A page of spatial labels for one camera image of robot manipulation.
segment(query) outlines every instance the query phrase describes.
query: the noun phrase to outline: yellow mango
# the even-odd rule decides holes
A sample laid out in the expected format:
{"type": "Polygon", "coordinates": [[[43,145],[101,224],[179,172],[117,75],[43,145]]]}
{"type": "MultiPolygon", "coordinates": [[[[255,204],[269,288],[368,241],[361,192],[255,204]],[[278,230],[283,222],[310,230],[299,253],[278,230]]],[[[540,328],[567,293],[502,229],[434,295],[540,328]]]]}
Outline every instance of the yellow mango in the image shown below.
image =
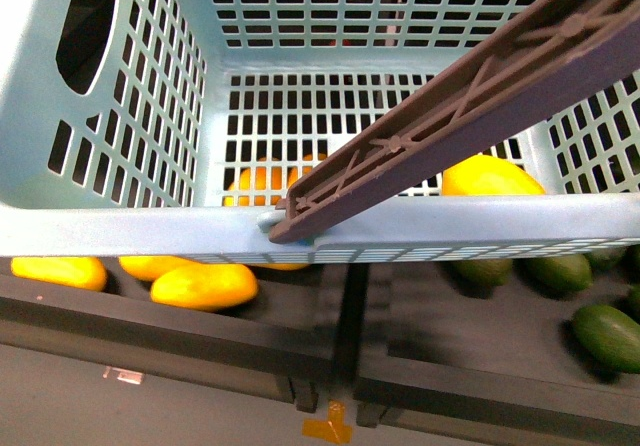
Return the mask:
{"type": "MultiPolygon", "coordinates": [[[[261,158],[260,161],[266,161],[266,158],[261,158]]],[[[267,168],[258,167],[255,168],[255,184],[253,191],[264,191],[265,189],[279,190],[282,189],[282,168],[271,168],[271,185],[267,186],[267,168]]],[[[227,191],[251,191],[251,169],[245,169],[240,173],[238,178],[238,184],[231,183],[231,186],[227,191]]],[[[234,206],[233,196],[225,196],[223,200],[224,206],[234,206]]],[[[280,196],[272,196],[270,204],[274,206],[280,201],[280,196]]],[[[249,196],[239,196],[238,206],[249,206],[249,196]]],[[[264,206],[266,204],[266,196],[254,196],[253,204],[255,206],[264,206]]]]}
{"type": "MultiPolygon", "coordinates": [[[[320,153],[318,154],[318,159],[320,161],[327,159],[327,155],[320,153]]],[[[313,160],[313,154],[307,154],[305,157],[302,158],[303,161],[312,161],[313,160]]],[[[305,175],[307,174],[309,171],[311,171],[313,169],[312,166],[304,166],[302,168],[302,174],[305,175]]],[[[293,183],[295,183],[298,180],[299,176],[298,176],[298,168],[293,168],[291,170],[291,172],[289,173],[289,180],[287,181],[287,187],[290,188],[291,186],[293,186],[293,183]]]]}
{"type": "Polygon", "coordinates": [[[13,258],[11,272],[19,278],[91,291],[102,291],[107,285],[107,270],[92,257],[13,258]]]}
{"type": "Polygon", "coordinates": [[[178,256],[120,256],[118,261],[122,269],[140,281],[155,281],[181,266],[200,264],[178,256]]]}
{"type": "Polygon", "coordinates": [[[151,300],[201,311],[237,306],[258,294],[258,280],[242,264],[191,264],[156,279],[151,300]]]}
{"type": "Polygon", "coordinates": [[[479,154],[445,170],[443,196],[545,194],[528,173],[505,159],[479,154]]]}

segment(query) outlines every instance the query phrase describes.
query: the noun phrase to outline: fruit tray slot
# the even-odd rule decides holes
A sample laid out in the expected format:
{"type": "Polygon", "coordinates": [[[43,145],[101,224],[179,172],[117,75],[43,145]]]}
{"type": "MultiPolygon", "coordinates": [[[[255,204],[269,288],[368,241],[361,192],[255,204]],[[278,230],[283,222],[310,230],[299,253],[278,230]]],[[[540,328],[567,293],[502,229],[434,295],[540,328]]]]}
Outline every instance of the fruit tray slot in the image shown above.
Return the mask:
{"type": "Polygon", "coordinates": [[[315,407],[348,267],[254,270],[260,291],[216,313],[155,304],[115,258],[104,292],[24,280],[0,261],[0,342],[315,407]]]}
{"type": "Polygon", "coordinates": [[[640,377],[599,366],[568,323],[586,304],[626,310],[629,288],[614,270],[557,300],[518,269],[479,297],[446,263],[372,265],[359,422],[435,431],[455,418],[496,444],[635,445],[640,377]]]}

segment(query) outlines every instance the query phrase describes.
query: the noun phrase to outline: crate handle hole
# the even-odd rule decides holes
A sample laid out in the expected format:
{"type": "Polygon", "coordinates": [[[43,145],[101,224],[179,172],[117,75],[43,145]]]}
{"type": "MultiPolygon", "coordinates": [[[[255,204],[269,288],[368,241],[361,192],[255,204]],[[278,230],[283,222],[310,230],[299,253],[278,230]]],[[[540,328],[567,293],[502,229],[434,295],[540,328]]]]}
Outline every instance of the crate handle hole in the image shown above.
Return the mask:
{"type": "Polygon", "coordinates": [[[58,71],[69,88],[86,94],[93,84],[112,29],[115,0],[71,0],[56,51],[58,71]],[[78,9],[90,13],[77,23],[78,9]]]}

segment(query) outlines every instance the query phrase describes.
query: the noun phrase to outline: green fruit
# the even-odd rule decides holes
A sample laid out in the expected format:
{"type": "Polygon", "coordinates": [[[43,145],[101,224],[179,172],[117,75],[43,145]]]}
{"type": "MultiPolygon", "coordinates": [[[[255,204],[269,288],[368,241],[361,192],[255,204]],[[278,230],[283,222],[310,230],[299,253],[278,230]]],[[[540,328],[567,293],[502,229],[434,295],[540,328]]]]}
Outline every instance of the green fruit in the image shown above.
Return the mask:
{"type": "Polygon", "coordinates": [[[463,278],[485,287],[504,284],[513,269],[512,259],[467,259],[449,264],[463,278]]]}
{"type": "Polygon", "coordinates": [[[640,325],[604,304],[583,306],[571,320],[578,341],[602,364],[622,373],[640,373],[640,325]]]}
{"type": "Polygon", "coordinates": [[[555,294],[582,291],[593,284],[591,266],[583,254],[528,258],[523,263],[534,278],[555,294]]]}
{"type": "Polygon", "coordinates": [[[594,270],[609,271],[622,260],[626,252],[627,248],[625,247],[606,248],[590,251],[586,253],[585,256],[594,270]]]}
{"type": "Polygon", "coordinates": [[[640,286],[634,286],[627,296],[627,304],[633,316],[640,321],[640,286]]]}

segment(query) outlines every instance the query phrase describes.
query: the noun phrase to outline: plastic basket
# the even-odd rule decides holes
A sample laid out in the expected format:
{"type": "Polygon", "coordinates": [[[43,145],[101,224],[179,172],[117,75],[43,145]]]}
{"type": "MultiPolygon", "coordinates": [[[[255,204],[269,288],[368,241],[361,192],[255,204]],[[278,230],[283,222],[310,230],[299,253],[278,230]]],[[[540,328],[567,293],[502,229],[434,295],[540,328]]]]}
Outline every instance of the plastic basket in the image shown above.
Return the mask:
{"type": "Polygon", "coordinates": [[[491,149],[557,194],[442,198],[434,177],[305,242],[259,228],[293,168],[533,1],[116,0],[81,95],[55,61],[70,0],[0,0],[0,254],[326,263],[638,243],[638,73],[491,149]],[[257,168],[282,187],[256,189],[257,168]],[[227,191],[246,169],[253,189],[227,191]],[[222,206],[239,196],[266,206],[222,206]]]}

